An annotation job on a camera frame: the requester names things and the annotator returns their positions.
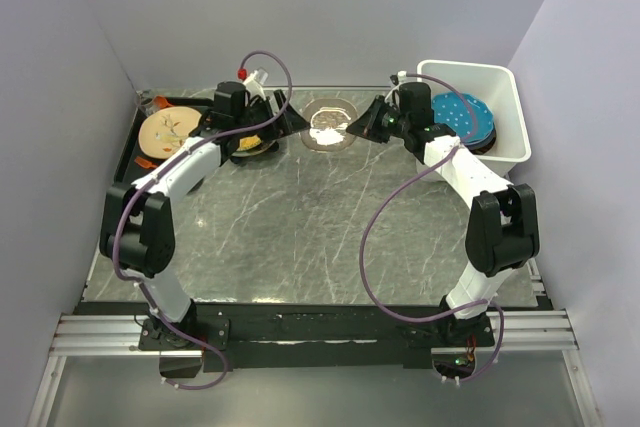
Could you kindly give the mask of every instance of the gray marble surface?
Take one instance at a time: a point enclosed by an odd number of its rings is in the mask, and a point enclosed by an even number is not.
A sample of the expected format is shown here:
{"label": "gray marble surface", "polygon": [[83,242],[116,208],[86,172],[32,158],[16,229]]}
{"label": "gray marble surface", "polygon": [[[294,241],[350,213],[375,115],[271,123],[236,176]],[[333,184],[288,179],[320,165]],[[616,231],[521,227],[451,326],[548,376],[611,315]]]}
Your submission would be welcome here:
{"label": "gray marble surface", "polygon": [[[340,97],[363,112],[376,93],[302,90],[292,104],[303,112],[313,99]],[[345,150],[321,153],[290,137],[279,152],[243,166],[227,162],[173,206],[172,268],[201,301],[369,303],[358,272],[362,232],[380,203],[415,173],[413,156],[397,140],[356,139]],[[464,203],[443,182],[417,182],[396,198],[367,247],[367,271],[380,299],[438,304],[466,264],[467,219]],[[85,300],[141,296],[98,257]],[[536,305],[527,269],[504,283],[497,300]]]}

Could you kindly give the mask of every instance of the cable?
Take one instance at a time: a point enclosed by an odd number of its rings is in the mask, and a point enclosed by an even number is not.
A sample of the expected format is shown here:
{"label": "cable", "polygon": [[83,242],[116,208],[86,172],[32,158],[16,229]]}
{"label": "cable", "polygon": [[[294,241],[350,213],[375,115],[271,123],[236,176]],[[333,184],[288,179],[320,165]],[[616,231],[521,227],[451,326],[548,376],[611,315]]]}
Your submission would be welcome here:
{"label": "cable", "polygon": [[[471,129],[471,132],[469,134],[467,134],[464,138],[462,138],[461,141],[464,141],[466,138],[469,138],[469,137],[471,137],[471,136],[476,134],[476,132],[478,130],[478,121],[476,119],[475,113],[473,112],[473,108],[471,107],[469,102],[467,102],[467,99],[465,99],[464,96],[460,92],[458,92],[455,88],[453,88],[451,85],[447,84],[446,82],[444,82],[444,81],[442,81],[442,80],[440,80],[440,79],[438,79],[436,77],[432,77],[430,75],[407,74],[407,77],[430,80],[432,82],[436,82],[436,83],[442,85],[443,87],[445,87],[445,88],[449,89],[451,92],[453,92],[462,101],[462,103],[466,107],[467,111],[469,112],[469,115],[471,116],[471,120],[472,120],[472,124],[473,124],[473,128]],[[484,304],[495,305],[496,308],[498,309],[498,313],[500,314],[500,336],[499,336],[498,342],[496,342],[496,348],[495,348],[495,350],[493,352],[493,355],[492,355],[491,362],[493,362],[493,360],[495,360],[495,358],[497,358],[498,353],[500,351],[500,347],[502,346],[502,334],[503,334],[503,331],[504,331],[504,314],[501,313],[502,310],[496,304],[493,304],[492,302],[490,302],[488,300],[482,299],[482,300],[476,300],[474,302],[469,302],[467,304],[460,305],[460,306],[455,307],[453,309],[446,310],[444,312],[440,312],[438,314],[431,315],[431,316],[428,316],[428,317],[408,317],[406,315],[401,315],[401,314],[398,314],[397,312],[392,311],[391,309],[389,309],[386,305],[384,305],[376,297],[376,295],[373,293],[373,290],[371,289],[371,285],[369,284],[369,280],[367,279],[367,271],[366,271],[366,267],[365,267],[364,251],[365,251],[365,247],[366,247],[366,244],[367,244],[367,239],[369,238],[369,234],[371,233],[371,229],[373,228],[373,224],[376,222],[376,220],[378,219],[378,217],[380,216],[380,214],[382,213],[384,208],[398,194],[400,194],[402,191],[404,191],[407,187],[409,187],[410,185],[412,185],[413,183],[415,183],[416,181],[418,181],[422,177],[430,174],[431,172],[435,172],[438,168],[442,167],[444,164],[446,164],[451,159],[453,159],[453,157],[456,155],[456,152],[458,152],[459,148],[460,148],[460,145],[454,146],[453,149],[451,149],[451,151],[442,160],[440,160],[439,162],[436,162],[435,164],[427,167],[425,170],[423,170],[419,174],[413,176],[411,179],[409,179],[406,182],[404,182],[400,187],[398,187],[396,190],[394,190],[391,193],[391,195],[389,195],[389,197],[387,197],[382,202],[380,207],[378,207],[378,209],[375,211],[375,213],[371,217],[371,220],[369,220],[369,223],[367,224],[367,227],[365,228],[364,233],[362,234],[362,240],[360,241],[360,252],[359,252],[359,259],[358,259],[359,265],[360,265],[360,277],[362,279],[362,284],[364,286],[364,289],[367,291],[367,294],[369,295],[369,298],[373,301],[373,303],[382,312],[384,312],[385,314],[387,314],[391,318],[399,320],[401,322],[409,322],[409,323],[416,323],[416,324],[434,322],[436,320],[443,319],[445,317],[448,317],[450,315],[455,314],[456,312],[460,312],[461,310],[465,310],[465,309],[468,309],[470,307],[476,307],[478,305],[484,305]],[[480,369],[480,371],[478,372],[478,375],[484,373],[486,371],[486,369],[489,368],[488,365],[483,366],[483,368]],[[477,378],[477,375],[474,374],[474,375],[468,377],[466,380],[473,379],[473,378]]]}
{"label": "cable", "polygon": [[285,112],[285,110],[287,109],[287,107],[289,106],[289,101],[291,100],[291,96],[293,94],[293,81],[291,80],[291,74],[289,72],[289,69],[287,68],[287,66],[284,64],[284,62],[282,62],[282,60],[280,60],[280,58],[278,56],[276,56],[275,54],[272,54],[271,52],[268,52],[266,50],[254,50],[253,52],[248,53],[240,62],[240,69],[244,69],[244,66],[246,64],[246,62],[254,57],[255,55],[266,55],[267,57],[272,58],[273,60],[276,61],[276,63],[278,63],[278,65],[280,65],[280,67],[282,68],[285,77],[287,78],[287,97],[286,100],[284,101],[284,104],[282,105],[282,108],[276,112],[276,114],[270,118],[269,120],[266,120],[265,122],[261,122],[260,124],[257,125],[251,125],[248,127],[241,127],[238,129],[232,129],[232,130],[227,130],[224,132],[218,132],[216,134],[214,134],[211,137],[207,137],[206,139],[202,139],[199,142],[196,142],[195,144],[193,144],[193,146],[191,147],[191,152],[187,152],[187,151],[182,151],[179,154],[173,156],[172,158],[170,158],[167,162],[165,162],[159,169],[159,171],[157,172],[157,175],[155,178],[149,180],[146,184],[144,184],[142,187],[140,187],[129,199],[129,201],[127,202],[127,204],[125,205],[123,211],[122,211],[122,216],[120,217],[120,221],[118,222],[118,227],[116,229],[116,233],[114,235],[114,239],[113,239],[113,252],[112,252],[112,260],[113,260],[113,270],[116,274],[116,277],[118,277],[118,279],[123,280],[123,281],[129,281],[129,282],[140,282],[140,291],[142,292],[142,294],[144,295],[145,299],[147,300],[147,302],[149,303],[149,305],[151,306],[152,309],[155,309],[158,311],[158,318],[160,319],[160,321],[164,324],[165,327],[167,327],[167,329],[169,329],[171,332],[173,332],[175,335],[183,338],[184,340],[187,340],[189,342],[193,342],[196,345],[199,345],[202,348],[205,348],[211,352],[213,352],[214,354],[216,354],[220,360],[222,360],[222,365],[223,365],[223,369],[222,369],[222,373],[220,374],[220,376],[213,380],[212,382],[209,382],[207,384],[203,384],[203,385],[185,385],[185,384],[180,384],[178,382],[175,382],[174,380],[170,380],[167,379],[166,382],[169,385],[174,386],[177,389],[182,389],[182,390],[204,390],[204,389],[208,389],[209,387],[213,387],[214,385],[219,384],[220,382],[222,382],[222,379],[224,379],[224,377],[227,375],[227,372],[229,371],[229,362],[227,360],[227,358],[225,357],[225,355],[218,350],[217,348],[215,348],[214,346],[203,342],[199,339],[196,339],[195,337],[192,337],[180,330],[178,330],[177,328],[175,328],[172,324],[171,321],[162,313],[160,312],[160,310],[158,309],[158,305],[156,304],[155,300],[153,299],[153,297],[151,296],[151,293],[149,292],[149,289],[147,289],[146,285],[144,284],[143,279],[139,278],[139,277],[133,277],[133,276],[129,276],[126,275],[123,271],[122,268],[120,267],[120,241],[122,239],[122,234],[124,233],[124,228],[127,225],[127,221],[129,220],[129,216],[131,215],[131,211],[133,210],[134,205],[136,204],[136,202],[138,201],[138,199],[140,199],[140,197],[142,197],[142,195],[149,190],[154,184],[156,184],[162,177],[164,177],[173,167],[175,167],[176,165],[178,165],[180,162],[182,162],[183,159],[185,159],[188,155],[190,155],[190,153],[193,153],[195,150],[199,149],[200,147],[202,147],[203,145],[209,143],[209,142],[213,142],[214,140],[217,139],[221,139],[223,137],[228,137],[230,135],[237,135],[237,134],[244,134],[247,132],[253,132],[259,129],[262,129],[264,127],[267,127],[268,125],[272,124],[273,122],[275,122],[276,120],[278,120],[280,118],[280,116],[282,116]]}

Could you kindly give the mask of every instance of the gray wall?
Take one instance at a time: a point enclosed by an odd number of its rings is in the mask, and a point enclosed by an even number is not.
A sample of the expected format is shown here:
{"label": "gray wall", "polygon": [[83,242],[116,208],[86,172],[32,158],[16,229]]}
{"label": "gray wall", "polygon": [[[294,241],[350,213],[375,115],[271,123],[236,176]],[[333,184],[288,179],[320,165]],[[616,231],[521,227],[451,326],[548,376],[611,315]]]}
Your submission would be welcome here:
{"label": "gray wall", "polygon": [[516,74],[538,195],[540,264],[569,310],[607,425],[640,425],[638,0],[546,0]]}
{"label": "gray wall", "polygon": [[[380,85],[425,58],[506,65],[543,0],[90,0],[138,88],[205,87],[256,48],[297,84]],[[279,75],[273,69],[274,76]]]}
{"label": "gray wall", "polygon": [[0,0],[0,423],[79,299],[132,88],[83,0]]}

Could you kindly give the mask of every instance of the blue plate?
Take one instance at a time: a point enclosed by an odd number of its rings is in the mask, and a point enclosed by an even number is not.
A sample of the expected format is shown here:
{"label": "blue plate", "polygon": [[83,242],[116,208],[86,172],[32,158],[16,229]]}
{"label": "blue plate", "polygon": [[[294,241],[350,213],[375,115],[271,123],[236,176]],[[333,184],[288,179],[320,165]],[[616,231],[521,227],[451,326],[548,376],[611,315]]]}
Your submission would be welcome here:
{"label": "blue plate", "polygon": [[[471,104],[478,121],[478,131],[473,137],[465,139],[464,144],[466,146],[472,146],[483,143],[493,132],[493,114],[487,107],[487,104],[480,99],[477,99],[471,94],[462,95],[464,95],[465,99]],[[433,108],[434,120],[437,123],[447,124],[461,138],[471,133],[471,129],[473,128],[471,115],[469,115],[467,108],[457,95],[451,92],[436,95],[431,100],[431,107]]]}

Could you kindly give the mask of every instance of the white plastic container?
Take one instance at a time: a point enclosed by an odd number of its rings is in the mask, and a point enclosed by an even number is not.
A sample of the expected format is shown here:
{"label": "white plastic container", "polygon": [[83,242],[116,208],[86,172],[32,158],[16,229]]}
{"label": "white plastic container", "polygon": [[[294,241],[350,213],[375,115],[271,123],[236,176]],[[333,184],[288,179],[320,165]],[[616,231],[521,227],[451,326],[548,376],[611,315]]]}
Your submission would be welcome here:
{"label": "white plastic container", "polygon": [[[496,142],[489,152],[478,156],[483,164],[496,174],[504,176],[514,166],[529,159],[529,136],[522,116],[516,80],[509,69],[498,65],[423,60],[418,64],[418,73],[437,77],[459,92],[477,97],[493,112]],[[428,83],[432,96],[447,92],[440,84]],[[420,162],[416,163],[418,172],[426,168]],[[435,173],[424,179],[442,180]]]}

